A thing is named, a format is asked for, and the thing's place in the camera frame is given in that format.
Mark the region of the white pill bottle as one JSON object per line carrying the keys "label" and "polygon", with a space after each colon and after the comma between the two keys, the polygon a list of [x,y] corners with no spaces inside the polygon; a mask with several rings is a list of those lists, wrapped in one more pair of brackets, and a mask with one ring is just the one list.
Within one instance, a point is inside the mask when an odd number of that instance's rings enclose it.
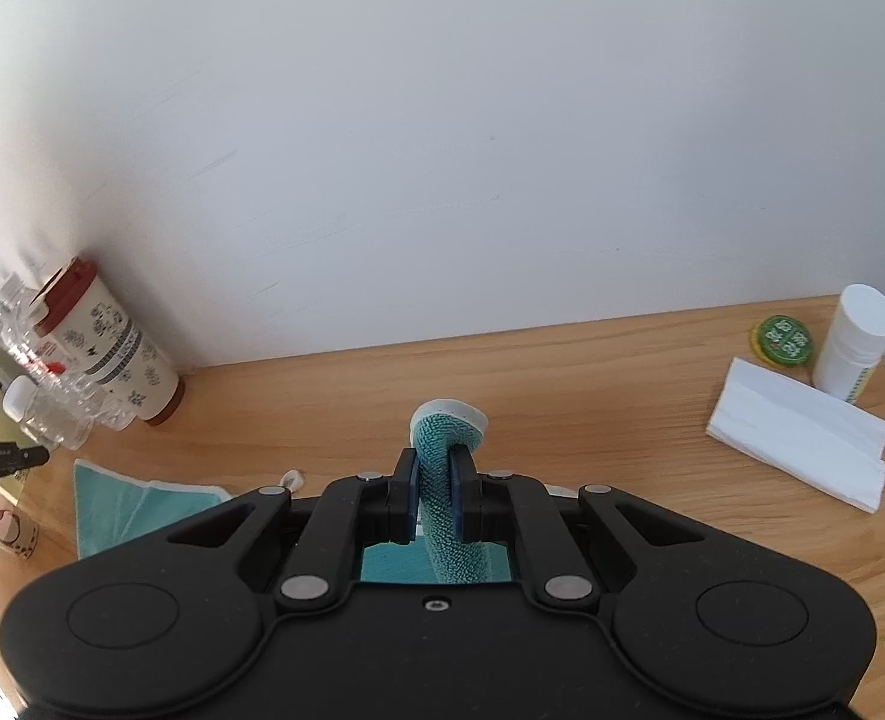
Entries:
{"label": "white pill bottle", "polygon": [[813,385],[831,397],[856,403],[885,356],[885,294],[868,284],[849,284],[821,345]]}

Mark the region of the white folded tissue stack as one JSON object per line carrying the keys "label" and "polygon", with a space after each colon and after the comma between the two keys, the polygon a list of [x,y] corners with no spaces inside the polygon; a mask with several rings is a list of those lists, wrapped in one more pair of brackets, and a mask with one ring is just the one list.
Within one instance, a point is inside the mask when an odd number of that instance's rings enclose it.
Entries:
{"label": "white folded tissue stack", "polygon": [[735,358],[706,434],[866,514],[885,491],[885,419]]}

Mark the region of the clear water bottle red label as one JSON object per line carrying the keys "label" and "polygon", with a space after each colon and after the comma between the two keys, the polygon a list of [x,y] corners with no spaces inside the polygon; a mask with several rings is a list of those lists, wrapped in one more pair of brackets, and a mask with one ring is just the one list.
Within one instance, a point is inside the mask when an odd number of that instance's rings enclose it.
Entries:
{"label": "clear water bottle red label", "polygon": [[35,291],[17,273],[0,286],[0,338],[3,348],[50,395],[60,398],[97,424],[123,431],[134,414],[94,383],[86,383],[70,369],[70,356],[53,340],[41,337],[31,322]]}

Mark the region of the short clear bottle white cap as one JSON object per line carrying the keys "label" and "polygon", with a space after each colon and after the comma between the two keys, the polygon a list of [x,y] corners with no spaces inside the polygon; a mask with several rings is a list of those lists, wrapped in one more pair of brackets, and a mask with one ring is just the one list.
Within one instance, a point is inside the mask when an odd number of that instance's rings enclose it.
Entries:
{"label": "short clear bottle white cap", "polygon": [[69,401],[21,376],[8,385],[1,402],[5,415],[37,444],[78,450],[86,444],[92,418]]}

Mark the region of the cream tumbler red lid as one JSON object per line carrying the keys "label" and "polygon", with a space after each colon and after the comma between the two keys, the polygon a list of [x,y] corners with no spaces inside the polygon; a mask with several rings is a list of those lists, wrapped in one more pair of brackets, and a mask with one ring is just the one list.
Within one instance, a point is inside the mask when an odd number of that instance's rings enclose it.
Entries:
{"label": "cream tumbler red lid", "polygon": [[185,383],[110,291],[94,260],[74,259],[51,277],[29,312],[32,330],[67,353],[67,367],[149,426],[167,421]]}

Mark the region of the green round tin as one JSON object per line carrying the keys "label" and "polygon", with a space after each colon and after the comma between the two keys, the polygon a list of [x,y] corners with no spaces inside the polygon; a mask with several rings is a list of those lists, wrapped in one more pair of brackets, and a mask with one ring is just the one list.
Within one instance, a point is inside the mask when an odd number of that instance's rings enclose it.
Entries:
{"label": "green round tin", "polygon": [[805,323],[774,314],[750,330],[750,346],[758,358],[776,367],[803,367],[813,353],[813,337]]}

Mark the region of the bubble tea cup red straw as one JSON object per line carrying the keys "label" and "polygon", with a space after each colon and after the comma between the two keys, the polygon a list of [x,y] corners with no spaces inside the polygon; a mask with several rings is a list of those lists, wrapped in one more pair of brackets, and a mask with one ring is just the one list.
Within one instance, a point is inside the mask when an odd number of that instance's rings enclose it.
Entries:
{"label": "bubble tea cup red straw", "polygon": [[0,489],[0,550],[29,559],[37,548],[37,523]]}

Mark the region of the teal microfiber towel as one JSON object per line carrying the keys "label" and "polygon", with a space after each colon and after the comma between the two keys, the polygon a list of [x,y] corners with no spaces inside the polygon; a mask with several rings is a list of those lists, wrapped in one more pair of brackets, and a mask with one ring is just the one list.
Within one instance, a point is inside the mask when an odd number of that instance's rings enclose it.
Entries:
{"label": "teal microfiber towel", "polygon": [[[509,551],[458,539],[455,473],[449,450],[483,444],[488,418],[472,405],[436,398],[416,408],[410,445],[418,461],[418,520],[411,543],[364,550],[361,578],[376,583],[483,583],[511,580]],[[76,551],[81,559],[174,525],[230,499],[218,486],[140,481],[78,458],[73,465]]]}

